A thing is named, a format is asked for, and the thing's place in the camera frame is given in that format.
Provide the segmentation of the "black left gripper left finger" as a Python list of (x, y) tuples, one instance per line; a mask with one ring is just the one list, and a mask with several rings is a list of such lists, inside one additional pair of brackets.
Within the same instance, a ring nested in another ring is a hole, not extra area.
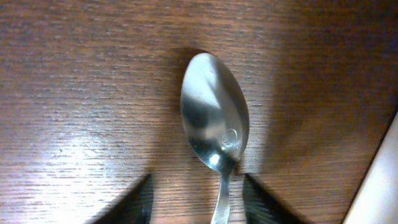
[(149, 224), (152, 218), (154, 187), (152, 174), (141, 176), (95, 216), (89, 224)]

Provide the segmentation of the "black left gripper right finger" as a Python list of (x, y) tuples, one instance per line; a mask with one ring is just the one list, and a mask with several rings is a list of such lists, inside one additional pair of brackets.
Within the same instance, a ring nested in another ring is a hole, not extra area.
[(242, 193), (247, 224), (311, 223), (304, 216), (295, 213), (249, 173), (244, 175)]

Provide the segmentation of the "small steel teaspoon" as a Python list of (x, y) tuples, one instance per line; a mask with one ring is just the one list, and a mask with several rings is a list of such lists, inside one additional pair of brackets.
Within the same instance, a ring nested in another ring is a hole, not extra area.
[(221, 176), (212, 223), (227, 223), (229, 180), (249, 137), (249, 111), (242, 89), (229, 68), (210, 53), (195, 55), (185, 71), (180, 111), (193, 151)]

